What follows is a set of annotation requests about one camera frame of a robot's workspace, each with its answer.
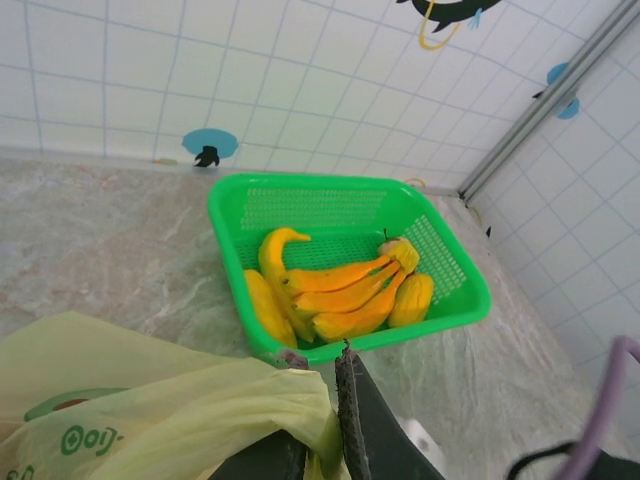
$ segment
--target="countertop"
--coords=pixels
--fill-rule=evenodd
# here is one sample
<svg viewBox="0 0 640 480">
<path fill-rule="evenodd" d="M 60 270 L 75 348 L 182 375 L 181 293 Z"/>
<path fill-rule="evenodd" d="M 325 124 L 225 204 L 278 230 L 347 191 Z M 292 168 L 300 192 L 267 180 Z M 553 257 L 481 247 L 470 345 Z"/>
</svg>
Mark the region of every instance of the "countertop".
<svg viewBox="0 0 640 480">
<path fill-rule="evenodd" d="M 212 175 L 0 162 L 0 338 L 77 310 L 180 345 L 250 354 L 206 212 Z M 361 356 L 397 415 L 441 445 L 448 479 L 495 480 L 575 439 L 593 392 L 462 202 L 431 197 L 487 279 L 489 317 Z M 332 366 L 320 368 L 333 390 Z M 610 435 L 606 449 L 628 457 Z M 546 461 L 521 478 L 548 478 Z"/>
</svg>

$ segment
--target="white tile wall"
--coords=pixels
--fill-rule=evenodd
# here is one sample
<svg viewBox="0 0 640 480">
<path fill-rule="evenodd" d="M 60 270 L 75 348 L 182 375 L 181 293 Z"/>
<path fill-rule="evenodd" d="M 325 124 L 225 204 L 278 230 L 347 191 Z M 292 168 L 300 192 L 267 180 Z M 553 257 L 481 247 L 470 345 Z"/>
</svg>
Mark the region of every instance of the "white tile wall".
<svg viewBox="0 0 640 480">
<path fill-rule="evenodd" d="M 580 17 L 573 31 L 588 23 Z M 499 256 L 594 388 L 611 340 L 640 339 L 638 45 L 640 24 L 587 77 L 577 117 L 546 120 L 473 202 Z M 640 448 L 640 365 L 629 368 L 628 386 L 620 426 Z"/>
<path fill-rule="evenodd" d="M 0 147 L 69 149 L 86 132 L 83 151 L 191 162 L 181 136 L 211 127 L 255 147 L 223 159 L 236 168 L 287 170 L 304 151 L 290 170 L 456 188 L 615 2 L 520 3 L 500 2 L 478 29 L 462 22 L 446 47 L 427 51 L 420 15 L 387 0 L 0 2 L 0 118 L 15 139 L 0 136 Z M 638 69 L 628 60 L 620 88 Z M 593 98 L 598 121 L 608 100 Z M 629 118 L 614 121 L 616 139 L 637 142 Z"/>
</svg>

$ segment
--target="yellow plastic bag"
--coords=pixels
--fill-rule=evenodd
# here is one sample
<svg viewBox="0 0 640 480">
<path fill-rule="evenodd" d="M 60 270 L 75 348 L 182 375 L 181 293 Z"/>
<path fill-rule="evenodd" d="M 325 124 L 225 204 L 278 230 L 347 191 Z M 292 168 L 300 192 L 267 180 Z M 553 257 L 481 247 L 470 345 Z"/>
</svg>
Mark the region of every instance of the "yellow plastic bag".
<svg viewBox="0 0 640 480">
<path fill-rule="evenodd" d="M 326 478 L 341 458 L 318 373 L 195 352 L 74 312 L 0 343 L 0 379 L 2 479 L 206 479 L 280 429 L 309 446 Z"/>
</svg>

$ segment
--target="green plastic basket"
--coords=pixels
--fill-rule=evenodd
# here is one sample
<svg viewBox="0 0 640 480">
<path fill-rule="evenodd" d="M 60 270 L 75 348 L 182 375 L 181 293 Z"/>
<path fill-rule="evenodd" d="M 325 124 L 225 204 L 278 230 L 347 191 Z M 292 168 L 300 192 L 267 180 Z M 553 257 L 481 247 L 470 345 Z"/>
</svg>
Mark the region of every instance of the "green plastic basket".
<svg viewBox="0 0 640 480">
<path fill-rule="evenodd" d="M 273 363 L 284 348 L 256 318 L 243 270 L 258 267 L 267 233 L 292 227 L 309 243 L 285 247 L 287 268 L 319 269 L 371 260 L 389 236 L 405 236 L 420 253 L 418 271 L 434 279 L 427 318 L 354 338 L 368 350 L 459 327 L 484 318 L 491 299 L 484 278 L 431 202 L 395 180 L 288 174 L 238 174 L 219 180 L 209 195 L 209 216 L 251 350 Z M 300 341 L 311 364 L 333 361 L 342 343 Z"/>
</svg>

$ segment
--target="yellow banana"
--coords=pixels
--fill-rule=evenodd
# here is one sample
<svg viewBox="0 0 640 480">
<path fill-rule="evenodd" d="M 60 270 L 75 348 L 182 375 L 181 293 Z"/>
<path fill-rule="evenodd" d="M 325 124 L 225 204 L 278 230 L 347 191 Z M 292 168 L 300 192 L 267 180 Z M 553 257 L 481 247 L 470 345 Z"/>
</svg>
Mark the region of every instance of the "yellow banana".
<svg viewBox="0 0 640 480">
<path fill-rule="evenodd" d="M 405 237 L 387 240 L 380 245 L 378 253 L 388 256 L 391 260 L 398 260 L 402 264 L 402 270 L 407 275 L 413 272 L 418 266 L 418 263 L 420 263 L 418 251 Z"/>
<path fill-rule="evenodd" d="M 273 291 L 264 277 L 256 270 L 245 270 L 244 278 L 249 287 L 253 310 L 267 333 L 288 347 L 298 348 L 291 324 L 282 315 Z"/>
<path fill-rule="evenodd" d="M 291 308 L 291 299 L 282 289 L 280 278 L 285 273 L 284 262 L 282 261 L 282 251 L 285 244 L 291 241 L 308 242 L 310 240 L 311 237 L 309 235 L 298 233 L 292 228 L 277 228 L 266 236 L 258 252 L 260 270 L 271 286 L 280 309 L 289 319 L 289 323 L 291 323 L 296 334 L 307 342 L 313 341 L 315 333 Z"/>
<path fill-rule="evenodd" d="M 348 287 L 371 272 L 384 267 L 391 259 L 381 255 L 368 262 L 356 262 L 327 270 L 288 270 L 281 278 L 284 290 L 292 296 L 304 292 L 333 292 Z"/>
<path fill-rule="evenodd" d="M 433 278 L 423 273 L 410 275 L 398 289 L 389 315 L 390 327 L 404 327 L 424 320 L 433 296 Z"/>
<path fill-rule="evenodd" d="M 320 312 L 352 312 L 371 300 L 399 269 L 400 263 L 393 262 L 378 273 L 369 275 L 342 290 L 303 293 L 293 301 L 293 309 L 303 317 Z"/>
<path fill-rule="evenodd" d="M 319 313 L 311 320 L 313 328 L 328 343 L 373 332 L 391 312 L 396 291 L 405 278 L 404 272 L 396 273 L 387 288 L 358 310 L 349 313 Z"/>
</svg>

